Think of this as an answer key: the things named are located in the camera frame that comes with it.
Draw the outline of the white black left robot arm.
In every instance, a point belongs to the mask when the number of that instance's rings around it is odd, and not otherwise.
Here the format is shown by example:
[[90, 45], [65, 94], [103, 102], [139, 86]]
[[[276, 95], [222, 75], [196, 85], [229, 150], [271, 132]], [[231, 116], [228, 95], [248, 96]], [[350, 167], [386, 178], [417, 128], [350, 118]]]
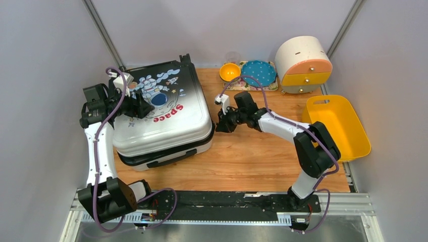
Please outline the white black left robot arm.
[[79, 122], [84, 129], [89, 152], [86, 188], [78, 200], [100, 224], [137, 210], [148, 209], [154, 195], [145, 180], [126, 184], [118, 178], [114, 151], [114, 119], [119, 115], [144, 118], [154, 108], [141, 97], [132, 98], [113, 84], [97, 84], [83, 90], [86, 103]]

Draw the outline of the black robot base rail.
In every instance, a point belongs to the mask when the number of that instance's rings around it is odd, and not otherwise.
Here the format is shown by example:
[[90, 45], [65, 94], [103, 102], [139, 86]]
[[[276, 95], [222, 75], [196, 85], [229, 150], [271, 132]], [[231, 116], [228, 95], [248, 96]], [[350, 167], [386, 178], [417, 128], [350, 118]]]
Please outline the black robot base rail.
[[137, 209], [144, 216], [153, 214], [155, 221], [196, 223], [279, 222], [280, 213], [298, 213], [308, 224], [313, 213], [321, 212], [317, 195], [298, 202], [286, 193], [225, 191], [163, 191]]

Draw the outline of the black white space suitcase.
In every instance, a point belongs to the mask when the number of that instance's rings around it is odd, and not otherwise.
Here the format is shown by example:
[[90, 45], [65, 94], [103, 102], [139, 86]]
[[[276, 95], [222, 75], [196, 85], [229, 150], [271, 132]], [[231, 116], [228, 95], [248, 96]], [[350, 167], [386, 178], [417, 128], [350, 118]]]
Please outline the black white space suitcase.
[[128, 69], [132, 97], [153, 106], [144, 118], [115, 118], [113, 146], [134, 170], [161, 167], [207, 151], [214, 124], [189, 54], [179, 60]]

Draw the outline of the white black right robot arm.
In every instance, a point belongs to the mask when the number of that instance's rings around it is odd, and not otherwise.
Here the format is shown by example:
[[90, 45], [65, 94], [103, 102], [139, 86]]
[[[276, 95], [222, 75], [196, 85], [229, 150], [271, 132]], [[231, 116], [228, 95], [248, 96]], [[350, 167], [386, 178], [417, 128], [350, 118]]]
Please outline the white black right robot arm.
[[301, 211], [320, 181], [331, 173], [330, 168], [338, 170], [341, 153], [327, 127], [321, 122], [296, 122], [267, 107], [259, 108], [246, 91], [236, 94], [234, 100], [237, 107], [230, 105], [226, 94], [215, 97], [215, 104], [221, 106], [216, 132], [231, 133], [237, 125], [246, 124], [251, 129], [273, 134], [293, 144], [301, 172], [287, 191], [288, 205], [294, 211]]

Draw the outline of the yellow plastic basket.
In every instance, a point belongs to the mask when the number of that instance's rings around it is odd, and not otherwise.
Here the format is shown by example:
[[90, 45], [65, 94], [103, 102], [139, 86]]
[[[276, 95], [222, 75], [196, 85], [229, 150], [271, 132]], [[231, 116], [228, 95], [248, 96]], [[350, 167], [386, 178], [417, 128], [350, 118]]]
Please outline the yellow plastic basket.
[[323, 123], [341, 152], [339, 163], [367, 156], [371, 144], [364, 127], [348, 99], [340, 95], [309, 98], [302, 113], [304, 123]]

